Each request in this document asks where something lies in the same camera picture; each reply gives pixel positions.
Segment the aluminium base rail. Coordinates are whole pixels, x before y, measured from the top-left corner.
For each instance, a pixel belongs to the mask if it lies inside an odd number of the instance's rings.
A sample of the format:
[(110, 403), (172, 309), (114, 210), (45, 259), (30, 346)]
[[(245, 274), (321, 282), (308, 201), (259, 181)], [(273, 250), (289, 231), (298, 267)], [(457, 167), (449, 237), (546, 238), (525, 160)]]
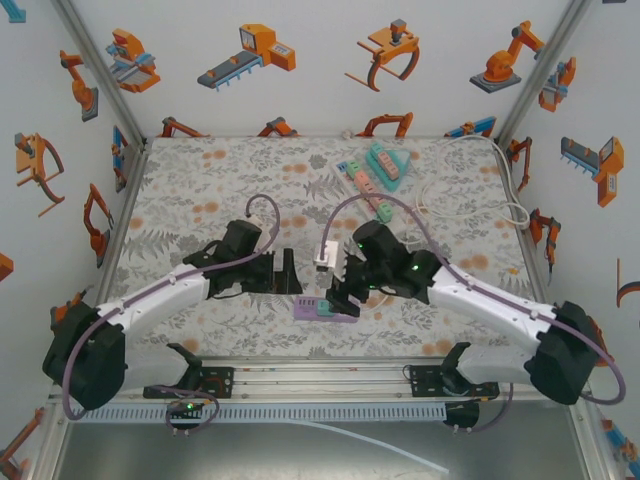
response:
[(234, 383), (228, 399), (416, 398), (403, 375), (406, 365), (441, 366), (441, 363), (437, 359), (415, 363), (409, 358), (198, 358), (190, 353), (168, 350), (136, 352), (128, 362), (102, 362), (95, 372), (89, 372), (82, 362), (75, 362), (70, 395), (86, 410), (101, 408), (113, 398), (127, 393), (143, 397), (145, 387), (184, 393), (184, 398), (214, 397), (173, 386), (197, 378), (202, 367), (232, 367)]

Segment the aluminium side rail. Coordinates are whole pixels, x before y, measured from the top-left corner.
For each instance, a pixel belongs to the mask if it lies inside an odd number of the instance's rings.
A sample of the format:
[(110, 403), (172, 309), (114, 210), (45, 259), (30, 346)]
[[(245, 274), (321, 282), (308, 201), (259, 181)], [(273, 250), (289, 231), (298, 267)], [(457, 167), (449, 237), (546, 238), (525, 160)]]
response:
[(123, 249), (126, 234), (129, 229), (129, 222), (135, 206), (136, 198), (144, 176), (145, 166), (148, 158), (148, 140), (144, 139), (137, 148), (133, 157), (133, 165), (131, 167), (130, 176), (126, 187), (126, 195), (124, 204), (120, 212), (119, 221), (115, 229), (115, 235), (110, 242), (109, 250), (106, 255), (105, 266), (99, 284), (96, 302), (104, 303), (109, 299), (111, 288), (116, 277), (116, 270), (120, 255)]
[[(505, 150), (500, 150), (506, 159), (507, 198), (514, 203), (513, 209), (522, 207), (519, 194), (530, 182), (533, 140), (511, 140)], [(532, 271), (532, 283), (538, 299), (549, 300), (547, 284), (552, 280), (556, 264), (557, 240), (561, 223), (553, 216), (543, 215), (539, 208), (524, 209), (526, 225), (522, 228), (525, 258)]]

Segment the circuit board with green light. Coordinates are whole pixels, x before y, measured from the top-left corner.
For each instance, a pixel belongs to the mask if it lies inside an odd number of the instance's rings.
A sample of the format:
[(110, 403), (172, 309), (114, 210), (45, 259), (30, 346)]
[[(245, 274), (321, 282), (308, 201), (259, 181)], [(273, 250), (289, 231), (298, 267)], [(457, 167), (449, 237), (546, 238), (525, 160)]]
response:
[(200, 423), (205, 404), (195, 400), (177, 400), (168, 405), (167, 415), (171, 424), (179, 422)]

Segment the teal triangular power strip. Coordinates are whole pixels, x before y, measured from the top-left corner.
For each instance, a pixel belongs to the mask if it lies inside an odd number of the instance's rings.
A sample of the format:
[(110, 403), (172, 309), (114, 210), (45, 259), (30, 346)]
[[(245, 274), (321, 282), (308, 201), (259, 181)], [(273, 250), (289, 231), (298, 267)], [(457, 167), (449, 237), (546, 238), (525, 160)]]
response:
[(373, 172), (374, 177), (379, 181), (379, 183), (384, 187), (386, 191), (395, 192), (399, 188), (402, 179), (406, 176), (408, 172), (409, 166), (411, 164), (411, 154), (406, 149), (389, 149), (384, 147), (382, 144), (380, 145), (391, 156), (393, 162), (397, 166), (399, 170), (399, 178), (395, 181), (392, 181), (388, 178), (385, 171), (378, 164), (377, 157), (374, 157), (370, 153), (370, 148), (365, 154), (366, 164), (368, 165), (369, 169)]

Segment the thin white tube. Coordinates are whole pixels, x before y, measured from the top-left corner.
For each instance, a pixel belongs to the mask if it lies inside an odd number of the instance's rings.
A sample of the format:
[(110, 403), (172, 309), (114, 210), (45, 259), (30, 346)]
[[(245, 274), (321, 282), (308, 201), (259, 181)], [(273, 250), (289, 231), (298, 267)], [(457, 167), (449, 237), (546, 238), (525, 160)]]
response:
[(434, 471), (436, 471), (439, 474), (442, 475), (448, 475), (450, 473), (449, 469), (441, 466), (439, 464), (436, 464), (432, 461), (429, 461), (421, 456), (418, 456), (416, 454), (410, 453), (404, 449), (401, 449), (397, 446), (394, 446), (392, 444), (389, 444), (387, 442), (378, 440), (378, 439), (374, 439), (365, 435), (361, 435), (343, 428), (339, 428), (339, 427), (335, 427), (332, 425), (327, 425), (327, 424), (321, 424), (321, 423), (315, 423), (315, 422), (307, 422), (307, 421), (300, 421), (300, 420), (286, 420), (285, 424), (288, 425), (295, 425), (295, 426), (300, 426), (300, 427), (306, 427), (306, 428), (311, 428), (311, 429), (316, 429), (316, 430), (322, 430), (322, 431), (326, 431), (326, 432), (330, 432), (336, 435), (341, 435), (341, 436), (345, 436), (357, 441), (361, 441), (364, 443), (367, 443), (369, 445), (373, 445), (376, 447), (379, 447), (381, 449), (393, 452), (394, 454), (400, 455), (408, 460), (411, 460), (415, 463), (418, 463), (424, 467), (427, 467), (429, 469), (432, 469)]

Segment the aluminium frame post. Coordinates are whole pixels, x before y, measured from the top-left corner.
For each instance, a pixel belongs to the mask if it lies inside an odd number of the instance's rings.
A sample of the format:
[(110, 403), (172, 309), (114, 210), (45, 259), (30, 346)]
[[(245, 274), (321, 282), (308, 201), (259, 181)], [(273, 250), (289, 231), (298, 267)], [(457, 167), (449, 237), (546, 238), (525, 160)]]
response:
[(49, 0), (65, 30), (73, 39), (80, 55), (94, 75), (98, 86), (110, 103), (117, 119), (129, 134), (128, 139), (139, 149), (143, 150), (146, 137), (142, 133), (131, 109), (126, 104), (120, 89), (110, 74), (109, 67), (102, 58), (90, 31), (79, 15), (72, 0)]
[(498, 147), (501, 150), (505, 150), (510, 144), (518, 127), (535, 103), (552, 68), (559, 61), (561, 53), (593, 3), (594, 0), (569, 1), (497, 136)]

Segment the purple power strip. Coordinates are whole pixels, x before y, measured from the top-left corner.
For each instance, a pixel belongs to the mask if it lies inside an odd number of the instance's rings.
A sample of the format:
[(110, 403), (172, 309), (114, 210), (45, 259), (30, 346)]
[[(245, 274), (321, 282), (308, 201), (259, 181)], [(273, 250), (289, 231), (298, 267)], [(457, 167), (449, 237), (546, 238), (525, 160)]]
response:
[(338, 313), (338, 315), (333, 318), (319, 317), (316, 313), (316, 307), (320, 299), (324, 298), (298, 296), (294, 302), (293, 318), (297, 321), (333, 322), (345, 324), (352, 324), (358, 321), (358, 318), (353, 318), (340, 313)]

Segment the aluminium frame bar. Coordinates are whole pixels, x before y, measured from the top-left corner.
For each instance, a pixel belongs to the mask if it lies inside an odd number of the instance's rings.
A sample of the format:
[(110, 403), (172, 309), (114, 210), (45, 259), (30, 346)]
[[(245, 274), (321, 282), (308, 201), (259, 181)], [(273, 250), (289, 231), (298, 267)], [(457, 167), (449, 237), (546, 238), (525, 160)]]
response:
[(588, 480), (619, 480), (617, 464), (596, 406), (579, 400), (571, 418)]
[(26, 480), (54, 480), (64, 456), (68, 420), (59, 402), (48, 403), (43, 423), (36, 433), (35, 450)]

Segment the floral table mat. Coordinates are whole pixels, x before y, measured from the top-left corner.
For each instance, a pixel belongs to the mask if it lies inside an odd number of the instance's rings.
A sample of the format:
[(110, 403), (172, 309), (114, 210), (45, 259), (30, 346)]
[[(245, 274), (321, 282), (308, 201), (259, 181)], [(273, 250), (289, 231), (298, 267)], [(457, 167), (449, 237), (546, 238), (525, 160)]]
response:
[[(332, 166), (363, 161), (367, 138), (158, 139), (153, 143), (110, 295), (119, 298), (159, 279), (182, 259), (223, 236), (246, 212), (281, 227), (277, 248), (294, 250), (304, 292), (331, 283), (313, 265), (323, 236), (349, 242), (364, 220)], [(507, 221), (500, 160), (487, 140), (450, 143), (387, 139), (411, 154), (397, 197), (434, 203), (429, 232), (444, 257), (475, 277), (530, 299), (535, 295)], [(414, 300), (373, 293), (356, 323), (297, 321), (290, 296), (223, 294), (162, 321), (137, 342), (157, 351), (176, 342), (212, 356), (442, 356), (454, 344), (503, 346), (482, 323)]]

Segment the white multicolour power strip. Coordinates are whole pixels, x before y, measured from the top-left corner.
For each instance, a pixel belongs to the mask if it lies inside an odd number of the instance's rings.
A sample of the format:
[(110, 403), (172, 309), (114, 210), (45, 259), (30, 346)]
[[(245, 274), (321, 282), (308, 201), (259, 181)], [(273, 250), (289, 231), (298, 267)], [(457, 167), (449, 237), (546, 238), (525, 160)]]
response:
[[(361, 193), (356, 185), (353, 182), (353, 179), (349, 177), (346, 172), (346, 163), (348, 161), (341, 161), (332, 166), (332, 169), (338, 178), (339, 182), (345, 188), (347, 194), (349, 196), (357, 195), (357, 194), (373, 194), (373, 193), (383, 193), (386, 195), (392, 195), (395, 192), (389, 192), (384, 189), (384, 187), (379, 183), (379, 181), (374, 177), (373, 172), (369, 169), (366, 161), (364, 163), (358, 162), (360, 164), (361, 170), (364, 171), (370, 178), (371, 183), (374, 185), (374, 191), (372, 193)], [(407, 223), (406, 223), (406, 215), (404, 210), (401, 207), (394, 206), (390, 201), (381, 198), (379, 196), (372, 198), (361, 198), (354, 202), (355, 207), (358, 209), (360, 213), (360, 217), (367, 220), (378, 220), (376, 216), (376, 207), (380, 201), (386, 201), (392, 207), (393, 210), (393, 218), (390, 223), (385, 224), (393, 233), (400, 234), (406, 231)]]

